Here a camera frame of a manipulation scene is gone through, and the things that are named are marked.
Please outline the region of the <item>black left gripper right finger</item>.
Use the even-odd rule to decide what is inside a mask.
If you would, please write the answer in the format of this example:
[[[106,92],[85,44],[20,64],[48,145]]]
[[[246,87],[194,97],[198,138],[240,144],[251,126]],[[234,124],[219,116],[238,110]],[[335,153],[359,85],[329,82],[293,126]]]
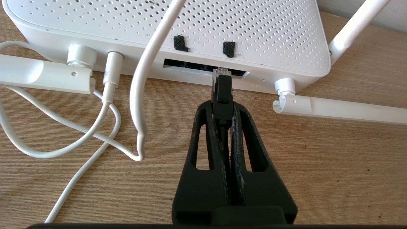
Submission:
[[[231,189],[233,206],[246,218],[293,224],[298,208],[273,165],[249,111],[234,103],[231,126]]]

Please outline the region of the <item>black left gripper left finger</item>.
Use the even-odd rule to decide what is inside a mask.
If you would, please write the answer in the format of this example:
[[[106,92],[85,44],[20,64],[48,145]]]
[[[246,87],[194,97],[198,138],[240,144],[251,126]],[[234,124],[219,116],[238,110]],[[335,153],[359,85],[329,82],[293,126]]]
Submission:
[[[202,126],[205,126],[209,170],[196,167]],[[230,205],[224,149],[218,139],[212,102],[206,101],[195,113],[186,161],[172,204],[173,224],[209,225],[213,210]]]

